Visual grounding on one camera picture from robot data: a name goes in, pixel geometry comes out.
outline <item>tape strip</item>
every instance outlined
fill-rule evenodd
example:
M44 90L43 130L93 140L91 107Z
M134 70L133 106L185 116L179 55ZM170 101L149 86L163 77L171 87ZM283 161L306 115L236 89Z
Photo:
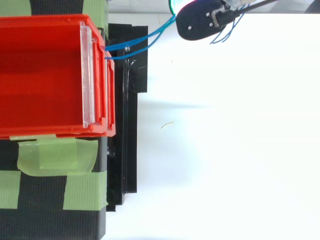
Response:
M35 139L56 139L56 135L34 135L34 136L11 136L11 141L25 141L25 140L35 140Z
M106 171L67 177L63 210L100 211L106 205Z
M0 0L0 16L31 16L29 0Z
M18 209L20 171L0 171L0 209Z
M91 173L98 141L75 138L19 142L17 167L32 177L56 177Z
M83 14L89 15L97 28L105 28L105 10L108 10L106 4L106 0L84 0L83 2Z

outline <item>red plastic bin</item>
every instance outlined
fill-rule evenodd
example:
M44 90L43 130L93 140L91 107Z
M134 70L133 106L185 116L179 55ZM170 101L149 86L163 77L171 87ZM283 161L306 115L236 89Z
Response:
M89 16L0 17L0 33L0 138L115 135L115 64Z

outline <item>white background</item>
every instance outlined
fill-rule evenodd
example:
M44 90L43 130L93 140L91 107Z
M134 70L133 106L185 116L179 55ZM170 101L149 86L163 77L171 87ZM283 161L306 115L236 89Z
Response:
M170 15L109 18L152 32ZM320 239L319 22L248 14L216 45L165 32L139 95L138 193L105 240Z

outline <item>small debris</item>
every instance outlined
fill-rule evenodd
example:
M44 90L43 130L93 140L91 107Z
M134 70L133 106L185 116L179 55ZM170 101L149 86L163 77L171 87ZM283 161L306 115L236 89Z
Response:
M170 124L174 124L174 122L173 122L173 121L171 121L171 122L169 122L169 123L167 123L167 124L163 125L161 129L163 129L164 127L166 127L166 126L168 126L168 125L170 125Z

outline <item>black surface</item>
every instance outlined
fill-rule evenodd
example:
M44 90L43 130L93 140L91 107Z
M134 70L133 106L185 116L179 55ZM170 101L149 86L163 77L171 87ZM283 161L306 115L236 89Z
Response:
M100 240L106 231L106 208L101 211L0 209L0 216L1 240Z
M0 141L0 171L18 171L18 143L10 140Z
M82 14L84 0L30 0L31 15Z
M195 41L223 31L225 26L210 26L210 23L213 24L213 19L211 16L206 16L207 13L219 9L222 5L221 0L197 0L184 6L176 16L179 35L183 39Z
M93 172L104 172L108 138L98 142ZM17 142L0 141L0 171L18 170L18 152ZM106 208L63 210L66 183L66 176L32 177L22 172L17 209L0 209L0 240L100 240L106 234Z
M304 13L305 14L319 14L320 13L320 0L315 0Z
M109 44L119 44L148 35L148 27L109 24ZM130 48L130 53L145 48L144 41ZM126 54L124 49L111 53ZM147 91L148 52L115 61L116 136L109 139L107 211L124 203L124 195L137 192L137 117L138 93Z

